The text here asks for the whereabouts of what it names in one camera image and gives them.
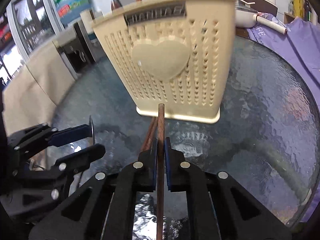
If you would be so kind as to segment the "cream frying pan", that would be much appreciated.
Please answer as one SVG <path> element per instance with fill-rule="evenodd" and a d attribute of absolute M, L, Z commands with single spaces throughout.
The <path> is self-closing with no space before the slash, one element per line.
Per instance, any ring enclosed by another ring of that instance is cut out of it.
<path fill-rule="evenodd" d="M 257 23 L 265 25 L 281 34 L 287 34 L 287 27 L 281 23 L 268 20 L 255 9 L 246 5 L 235 6 L 235 26 L 238 28 L 253 28 Z"/>

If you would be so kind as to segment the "round glass table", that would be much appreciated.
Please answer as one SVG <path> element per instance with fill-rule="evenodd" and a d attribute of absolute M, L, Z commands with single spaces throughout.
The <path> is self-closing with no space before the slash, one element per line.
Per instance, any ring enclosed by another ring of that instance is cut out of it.
<path fill-rule="evenodd" d="M 83 181 L 137 159 L 151 119 L 136 112 L 106 58 L 72 85 L 52 125 L 88 120 L 106 152 Z M 306 214 L 319 179 L 319 110 L 303 79 L 274 51 L 237 37 L 218 122 L 168 119 L 165 134 L 187 161 L 210 173 L 226 171 L 285 225 Z"/>

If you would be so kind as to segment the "cream perforated utensil holder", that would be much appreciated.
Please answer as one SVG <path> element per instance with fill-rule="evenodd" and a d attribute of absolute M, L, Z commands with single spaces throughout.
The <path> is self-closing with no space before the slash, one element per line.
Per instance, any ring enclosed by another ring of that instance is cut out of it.
<path fill-rule="evenodd" d="M 93 21 L 140 115 L 213 124 L 235 38 L 236 0 L 142 0 Z"/>

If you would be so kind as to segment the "purple floral cloth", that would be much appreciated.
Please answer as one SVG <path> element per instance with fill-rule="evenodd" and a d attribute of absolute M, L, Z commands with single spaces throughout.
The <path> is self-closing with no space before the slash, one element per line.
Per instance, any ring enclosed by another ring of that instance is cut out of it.
<path fill-rule="evenodd" d="M 262 139 L 254 143 L 271 159 L 285 186 L 300 201 L 311 201 L 319 178 L 319 28 L 300 18 L 285 25 L 286 34 L 257 23 L 249 28 L 249 39 L 266 47 L 263 55 L 263 88 L 272 92 L 263 101 L 271 108 L 262 126 L 275 143 Z"/>

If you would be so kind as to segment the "metal spoon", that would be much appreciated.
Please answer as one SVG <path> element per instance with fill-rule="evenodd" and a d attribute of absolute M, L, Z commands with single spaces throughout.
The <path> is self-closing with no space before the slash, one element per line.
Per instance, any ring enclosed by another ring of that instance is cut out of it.
<path fill-rule="evenodd" d="M 93 119 L 91 115 L 89 116 L 89 126 L 91 131 L 90 144 L 94 145 L 95 144 L 94 124 L 93 124 Z"/>

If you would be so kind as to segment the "water dispenser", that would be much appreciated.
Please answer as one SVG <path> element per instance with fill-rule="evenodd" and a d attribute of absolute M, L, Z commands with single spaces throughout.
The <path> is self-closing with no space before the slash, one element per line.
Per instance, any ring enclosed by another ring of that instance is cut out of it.
<path fill-rule="evenodd" d="M 105 56 L 98 39 L 87 32 L 82 20 L 60 32 L 53 43 L 74 79 Z"/>

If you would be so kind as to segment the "brown white rice cooker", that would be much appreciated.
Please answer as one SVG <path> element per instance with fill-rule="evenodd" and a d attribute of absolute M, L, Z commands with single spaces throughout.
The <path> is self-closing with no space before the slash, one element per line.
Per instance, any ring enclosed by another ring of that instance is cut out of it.
<path fill-rule="evenodd" d="M 278 13 L 278 7 L 274 0 L 243 0 L 247 3 L 251 3 L 250 7 L 259 11 L 269 13 L 276 16 Z"/>

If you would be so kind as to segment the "yellow foil roll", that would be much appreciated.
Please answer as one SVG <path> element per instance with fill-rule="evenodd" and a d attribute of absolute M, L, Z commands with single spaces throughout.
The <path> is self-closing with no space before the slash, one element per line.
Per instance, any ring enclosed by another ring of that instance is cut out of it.
<path fill-rule="evenodd" d="M 295 17 L 304 17 L 304 0 L 293 0 L 293 15 Z"/>

